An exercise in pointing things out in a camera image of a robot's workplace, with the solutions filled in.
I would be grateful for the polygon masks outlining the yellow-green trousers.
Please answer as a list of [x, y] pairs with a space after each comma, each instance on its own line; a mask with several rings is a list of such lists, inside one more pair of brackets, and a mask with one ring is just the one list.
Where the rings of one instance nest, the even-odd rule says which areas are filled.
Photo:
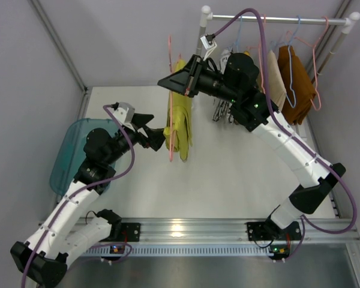
[[[181, 95], [180, 104], [173, 107], [173, 117], [174, 117], [174, 129], [176, 132], [176, 140], [174, 144], [174, 153], [178, 153], [180, 159], [183, 162], [186, 162], [188, 159], [188, 154], [190, 147], [192, 147], [192, 120], [191, 120], [191, 108], [192, 108], [192, 99], [186, 96]], [[166, 127], [164, 128], [164, 136], [166, 137], [166, 147], [169, 150], [169, 137], [170, 137], [170, 127], [169, 127], [169, 99], [168, 99], [168, 110], [167, 110], [167, 122]]]

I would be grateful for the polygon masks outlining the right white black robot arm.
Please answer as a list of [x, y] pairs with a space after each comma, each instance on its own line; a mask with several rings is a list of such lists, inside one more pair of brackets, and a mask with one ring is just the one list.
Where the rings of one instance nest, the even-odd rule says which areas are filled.
[[264, 232], [278, 239], [295, 220], [316, 211], [346, 169], [324, 160], [289, 127], [277, 105], [259, 90], [259, 68], [250, 56], [231, 54], [223, 72], [210, 69], [209, 61], [193, 55], [158, 85], [190, 98], [201, 92], [230, 102], [234, 120], [266, 142], [288, 165], [299, 185], [262, 224]]

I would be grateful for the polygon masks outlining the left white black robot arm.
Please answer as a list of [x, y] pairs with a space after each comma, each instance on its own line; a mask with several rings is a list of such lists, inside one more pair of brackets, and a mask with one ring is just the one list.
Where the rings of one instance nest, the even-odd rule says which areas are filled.
[[134, 113], [126, 121], [116, 117], [117, 129], [92, 128], [83, 147], [85, 159], [60, 203], [47, 220], [25, 242], [17, 241], [10, 254], [20, 272], [22, 287], [28, 278], [43, 287], [56, 287], [69, 267], [95, 244], [114, 241], [121, 232], [121, 218], [111, 210], [98, 212], [93, 220], [75, 233], [72, 228], [88, 206], [97, 200], [116, 174], [115, 163], [134, 145], [157, 151], [165, 141], [163, 129], [149, 128], [152, 114]]

